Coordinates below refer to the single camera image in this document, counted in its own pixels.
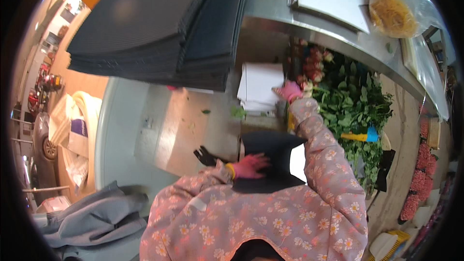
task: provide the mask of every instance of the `pink rubber glove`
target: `pink rubber glove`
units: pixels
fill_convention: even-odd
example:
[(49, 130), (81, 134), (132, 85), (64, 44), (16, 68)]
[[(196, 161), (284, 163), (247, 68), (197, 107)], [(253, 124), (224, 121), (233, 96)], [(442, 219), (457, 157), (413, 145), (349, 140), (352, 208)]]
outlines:
[(283, 88), (272, 88), (279, 96), (291, 103), (294, 99), (302, 98), (300, 86), (296, 82), (287, 81)]
[(270, 165), (269, 158), (261, 154), (248, 154), (239, 162), (231, 164), (235, 171), (235, 178), (262, 178), (265, 175), (258, 173), (260, 169)]

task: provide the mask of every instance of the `gray coat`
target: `gray coat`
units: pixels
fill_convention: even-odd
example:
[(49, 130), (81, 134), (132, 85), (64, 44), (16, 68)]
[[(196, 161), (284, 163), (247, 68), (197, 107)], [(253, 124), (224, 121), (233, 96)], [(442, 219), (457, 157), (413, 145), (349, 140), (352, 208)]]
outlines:
[(47, 214), (48, 224), (40, 231), (53, 248), (100, 245), (145, 229), (138, 211), (147, 201), (145, 194), (124, 194), (114, 181), (64, 211)]

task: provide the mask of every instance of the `stack of black sheets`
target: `stack of black sheets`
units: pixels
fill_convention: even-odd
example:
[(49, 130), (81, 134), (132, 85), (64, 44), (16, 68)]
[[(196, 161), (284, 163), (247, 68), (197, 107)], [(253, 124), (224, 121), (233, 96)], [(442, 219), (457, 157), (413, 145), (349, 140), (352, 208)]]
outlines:
[(246, 0), (101, 0), (68, 47), (70, 69), (224, 91)]

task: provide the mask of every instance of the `stainless steel counter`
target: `stainless steel counter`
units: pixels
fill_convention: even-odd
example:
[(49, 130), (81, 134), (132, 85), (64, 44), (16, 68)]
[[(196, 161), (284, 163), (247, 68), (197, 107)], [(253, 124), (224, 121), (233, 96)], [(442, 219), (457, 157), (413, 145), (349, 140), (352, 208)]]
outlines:
[[(248, 0), (242, 28), (285, 33), (348, 55), (391, 78), (422, 102), (426, 91), (404, 66), (399, 40), (377, 33), (370, 24), (367, 6), (362, 10), (370, 34), (356, 33), (323, 18), (294, 11), (287, 0)], [(387, 43), (393, 50), (391, 54)], [(429, 97), (425, 107), (429, 112), (436, 111)]]

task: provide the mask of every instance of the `floral jacket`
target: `floral jacket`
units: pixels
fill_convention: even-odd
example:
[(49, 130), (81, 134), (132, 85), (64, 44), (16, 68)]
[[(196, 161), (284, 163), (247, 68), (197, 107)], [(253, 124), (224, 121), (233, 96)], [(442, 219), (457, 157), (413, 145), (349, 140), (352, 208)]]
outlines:
[(222, 163), (182, 177), (153, 201), (140, 260), (230, 260), (252, 239), (268, 242), (285, 260), (361, 260), (365, 194), (316, 107), (314, 99), (290, 106), (298, 134), (308, 139), (308, 185), (235, 193)]

